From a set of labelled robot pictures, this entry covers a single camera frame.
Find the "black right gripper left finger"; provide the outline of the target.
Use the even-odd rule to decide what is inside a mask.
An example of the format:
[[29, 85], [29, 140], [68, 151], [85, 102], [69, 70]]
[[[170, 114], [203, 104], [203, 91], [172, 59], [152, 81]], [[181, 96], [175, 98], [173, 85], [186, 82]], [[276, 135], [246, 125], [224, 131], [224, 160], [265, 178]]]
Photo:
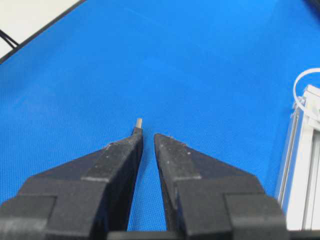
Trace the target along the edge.
[[125, 231], [143, 134], [29, 177], [0, 207], [3, 240], [102, 240]]

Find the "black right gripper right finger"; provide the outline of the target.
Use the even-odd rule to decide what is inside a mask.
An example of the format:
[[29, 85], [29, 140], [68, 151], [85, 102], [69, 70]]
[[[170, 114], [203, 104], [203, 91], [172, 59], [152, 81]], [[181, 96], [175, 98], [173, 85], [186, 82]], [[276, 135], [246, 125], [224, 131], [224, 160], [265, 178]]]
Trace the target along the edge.
[[154, 149], [169, 230], [187, 240], [287, 240], [278, 202], [244, 170], [155, 134]]

